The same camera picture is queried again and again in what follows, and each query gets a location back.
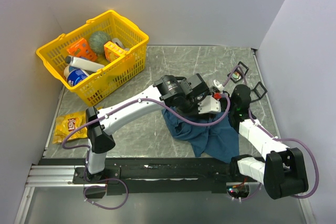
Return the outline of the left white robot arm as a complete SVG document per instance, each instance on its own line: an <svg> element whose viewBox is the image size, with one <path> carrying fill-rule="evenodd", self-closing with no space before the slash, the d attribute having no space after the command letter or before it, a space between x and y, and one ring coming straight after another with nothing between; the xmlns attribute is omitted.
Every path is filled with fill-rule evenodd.
<svg viewBox="0 0 336 224"><path fill-rule="evenodd" d="M115 147L113 133L126 124L163 105L177 109L182 116L199 114L198 104L210 95L206 82L195 74L190 78L164 75L139 94L108 108L86 109L90 151L85 176L92 183L103 179L107 152Z"/></svg>

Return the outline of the round pale green brooch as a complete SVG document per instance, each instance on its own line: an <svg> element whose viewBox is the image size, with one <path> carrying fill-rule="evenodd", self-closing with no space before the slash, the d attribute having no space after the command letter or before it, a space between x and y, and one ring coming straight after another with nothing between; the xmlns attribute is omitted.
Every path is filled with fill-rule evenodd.
<svg viewBox="0 0 336 224"><path fill-rule="evenodd" d="M235 71L233 74L232 74L232 78L235 79L235 80L238 80L240 79L240 73Z"/></svg>

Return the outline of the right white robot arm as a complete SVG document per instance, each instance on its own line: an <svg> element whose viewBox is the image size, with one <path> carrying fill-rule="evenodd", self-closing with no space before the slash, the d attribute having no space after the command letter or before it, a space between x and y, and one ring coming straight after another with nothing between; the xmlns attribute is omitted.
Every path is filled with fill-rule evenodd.
<svg viewBox="0 0 336 224"><path fill-rule="evenodd" d="M229 174L235 181L245 177L260 182L272 199L305 193L309 189L303 153L276 141L265 132L250 111L251 89L237 85L230 97L229 122L259 152L262 161L251 155L233 157Z"/></svg>

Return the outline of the dark blue t-shirt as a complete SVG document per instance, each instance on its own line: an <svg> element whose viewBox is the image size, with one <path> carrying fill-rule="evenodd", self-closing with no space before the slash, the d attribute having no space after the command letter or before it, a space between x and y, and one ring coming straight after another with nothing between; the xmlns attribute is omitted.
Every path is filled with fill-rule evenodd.
<svg viewBox="0 0 336 224"><path fill-rule="evenodd" d="M201 157L203 153L225 163L239 155L239 136L231 127L228 117L219 123L208 126L194 126L176 117L167 109L162 115L171 136L191 144L194 155Z"/></svg>

